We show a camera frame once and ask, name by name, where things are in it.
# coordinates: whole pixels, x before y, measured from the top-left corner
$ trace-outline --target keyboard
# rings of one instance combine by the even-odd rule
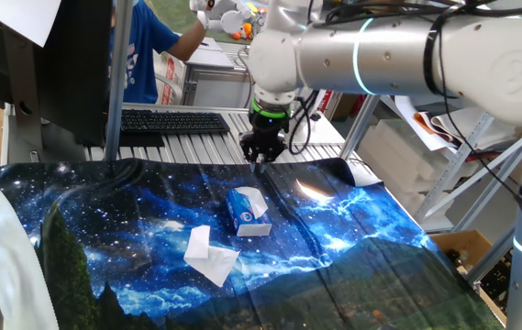
[[[221,114],[122,110],[122,131],[161,134],[227,133],[230,127]]]

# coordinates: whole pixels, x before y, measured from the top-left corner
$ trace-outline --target metal pole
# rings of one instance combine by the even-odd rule
[[[124,102],[124,84],[130,24],[132,23],[132,0],[117,0],[112,71],[110,74],[110,108],[107,118],[106,151],[104,160],[116,160]]]
[[[509,227],[509,230],[499,238],[487,253],[479,260],[476,266],[471,271],[464,275],[464,279],[474,285],[476,281],[483,279],[485,275],[493,268],[493,266],[499,261],[507,251],[514,244],[514,232],[516,231],[516,225]]]
[[[514,152],[516,152],[518,149],[522,148],[522,138],[519,139],[513,146],[509,147],[506,151],[504,151],[501,155],[499,155],[496,159],[494,159],[492,162],[487,164],[487,167],[491,170],[496,168],[499,164],[504,162],[509,156],[511,156]],[[485,167],[482,167],[478,172],[476,172],[469,180],[467,180],[465,183],[463,183],[461,186],[453,190],[448,196],[444,197],[440,202],[434,204],[434,206],[429,209],[429,211],[426,213],[426,217],[424,218],[424,221],[431,217],[434,213],[436,213],[439,209],[444,207],[446,204],[448,204],[450,201],[455,199],[456,197],[460,196],[461,193],[469,189],[473,184],[475,184],[477,181],[482,179],[485,174],[487,174],[488,171]]]
[[[366,100],[364,100],[359,115],[356,116],[354,124],[352,124],[352,127],[350,128],[349,135],[344,141],[344,146],[342,146],[340,157],[343,160],[347,160],[356,146],[361,143],[362,137],[364,137],[364,134],[366,133],[369,119],[371,118],[374,109],[377,107],[379,100],[381,100],[380,95],[369,95]]]
[[[483,113],[481,119],[474,127],[471,134],[469,134],[469,136],[466,137],[471,146],[476,146],[477,142],[483,136],[484,132],[487,130],[487,128],[491,125],[492,122],[493,118],[486,112]],[[414,219],[416,220],[416,222],[421,224],[424,221],[426,215],[428,214],[428,211],[432,208],[432,206],[434,206],[442,192],[451,188],[449,187],[450,182],[452,181],[452,179],[454,179],[454,175],[456,175],[456,172],[462,166],[462,164],[464,163],[464,161],[470,153],[471,149],[465,143],[463,143],[459,147],[454,159],[449,161],[448,166],[444,171],[444,174],[442,174],[440,179],[436,182],[434,188],[428,192],[426,198],[424,199],[424,202],[419,206],[416,213],[414,214]]]
[[[514,170],[514,168],[519,164],[522,160],[522,148],[516,151],[513,155],[509,156],[509,158],[504,162],[501,170],[497,173],[497,178],[501,181],[504,181],[509,174]],[[454,226],[452,229],[453,232],[458,232],[469,227],[474,221],[474,219],[479,215],[479,213],[484,209],[484,206],[491,200],[493,195],[497,192],[497,190],[501,187],[501,183],[497,181],[495,178],[491,180],[489,185],[484,189],[479,198],[474,202],[469,211],[464,215],[461,221]]]

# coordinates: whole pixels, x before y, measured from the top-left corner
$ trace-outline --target blue tissue box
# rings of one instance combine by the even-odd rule
[[[226,205],[236,229],[236,236],[268,236],[271,232],[272,223],[267,212],[267,203],[258,189],[231,189],[226,195]]]

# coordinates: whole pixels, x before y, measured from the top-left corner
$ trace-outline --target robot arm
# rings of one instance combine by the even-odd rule
[[[240,0],[190,0],[189,8],[206,29],[228,34],[240,31],[240,27],[252,13]]]
[[[286,148],[279,131],[288,129],[294,90],[303,85],[354,94],[437,94],[444,76],[449,93],[522,127],[522,19],[456,16],[436,39],[430,37],[434,17],[297,28],[306,20],[294,11],[306,13],[305,2],[272,0],[265,30],[250,46],[254,128],[240,141],[248,161],[273,161]],[[509,330],[522,329],[521,211],[513,245]]]
[[[274,119],[290,112],[294,90],[301,86],[350,94],[441,91],[439,41],[428,38],[434,17],[371,18],[295,29],[306,24],[306,2],[272,1],[265,29],[250,45],[249,66],[256,83],[250,119],[259,120],[262,114]],[[293,7],[305,14],[291,14]],[[442,27],[442,61],[450,93],[504,122],[522,126],[522,19],[450,19]],[[272,123],[286,129],[286,121]],[[275,150],[286,147],[274,133],[272,154],[263,153],[268,147],[259,146],[259,141],[267,143],[266,132],[253,138],[253,129],[245,137],[249,161],[257,159],[252,157],[255,148],[270,161],[278,157]]]

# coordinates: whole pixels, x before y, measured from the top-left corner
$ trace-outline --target orange object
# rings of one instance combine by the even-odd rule
[[[236,40],[252,39],[252,24],[251,23],[242,24],[240,31],[236,32],[236,33],[232,33],[230,36],[232,36],[232,38],[234,38]]]
[[[252,24],[251,23],[244,23],[242,25],[242,29],[244,30],[244,36],[246,38],[250,37],[252,35]]]

